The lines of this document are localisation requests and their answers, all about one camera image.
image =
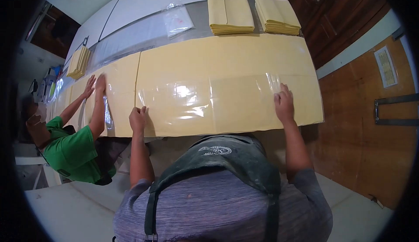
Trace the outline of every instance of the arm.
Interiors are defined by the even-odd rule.
[[[288,87],[281,83],[281,92],[275,94],[276,116],[284,125],[287,148],[285,163],[289,182],[294,180],[296,173],[302,169],[313,169],[313,163],[308,155],[306,145],[294,120],[294,100]]]
[[[149,151],[144,143],[145,110],[145,106],[142,109],[134,107],[129,115],[129,124],[132,128],[131,165],[129,169],[131,188],[140,179],[145,178],[150,182],[153,182],[155,179]]]
[[[65,44],[62,42],[62,40],[60,38],[56,38],[55,40],[57,40],[58,43],[60,43],[61,46],[65,46]]]
[[[93,92],[92,86],[94,82],[95,82],[95,76],[93,75],[87,81],[84,92],[76,100],[74,100],[68,107],[66,107],[64,111],[60,114],[60,118],[62,119],[63,125],[67,124],[68,121],[74,116],[74,114],[76,113],[77,109],[80,107],[83,100],[90,97],[90,95]]]
[[[106,77],[101,74],[96,82],[95,107],[93,108],[92,120],[89,123],[89,128],[92,131],[93,141],[105,130],[105,104],[103,96],[106,91]]]

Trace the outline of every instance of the person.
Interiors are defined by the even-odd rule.
[[[280,87],[288,182],[258,140],[237,134],[205,136],[155,179],[143,143],[146,108],[134,108],[131,189],[113,219],[116,239],[325,242],[331,209],[294,121],[292,92]]]
[[[84,92],[48,123],[45,104],[34,103],[31,95],[22,100],[21,115],[34,144],[55,171],[73,181],[106,185],[112,182],[116,173],[113,164],[130,138],[99,138],[105,127],[106,77],[101,74],[93,88],[95,80],[91,76]],[[96,98],[90,123],[77,132],[72,125],[63,127],[94,90]]]
[[[51,32],[51,36],[63,47],[66,44],[71,44],[77,32],[77,29],[71,25],[65,15],[57,18],[55,22],[48,24],[46,28]]]

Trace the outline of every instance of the printed logo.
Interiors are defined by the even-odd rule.
[[[198,151],[208,150],[202,154],[202,156],[209,156],[209,155],[226,155],[231,153],[231,149],[226,146],[204,146],[201,147]]]

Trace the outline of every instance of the dough sheet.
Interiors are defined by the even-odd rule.
[[[255,29],[247,0],[208,0],[208,14],[214,35],[253,33]]]
[[[313,62],[305,40],[296,36],[192,39],[129,55],[93,74],[102,72],[107,75],[103,136],[131,137],[129,114],[144,105],[146,137],[282,129],[273,101],[281,82],[294,94],[298,125],[323,122]],[[88,78],[65,94],[66,105],[80,96]],[[90,123],[95,95],[68,123],[76,130]],[[61,102],[55,100],[56,112],[63,109]]]
[[[301,25],[288,0],[255,0],[265,32],[298,35]]]

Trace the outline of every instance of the hand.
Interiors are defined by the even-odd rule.
[[[87,81],[86,88],[84,89],[84,92],[82,93],[82,96],[84,99],[87,99],[92,95],[94,88],[92,88],[93,83],[96,81],[95,75],[91,75],[89,80]]]
[[[95,86],[97,92],[103,92],[106,91],[106,76],[105,74],[100,74],[98,79],[96,80],[96,86]]]
[[[282,124],[287,124],[294,121],[294,97],[287,85],[281,83],[280,86],[281,91],[275,93],[275,111]]]
[[[129,124],[131,125],[133,135],[137,134],[139,136],[144,136],[146,109],[146,106],[143,106],[141,109],[134,107],[131,111],[131,114],[129,114]]]

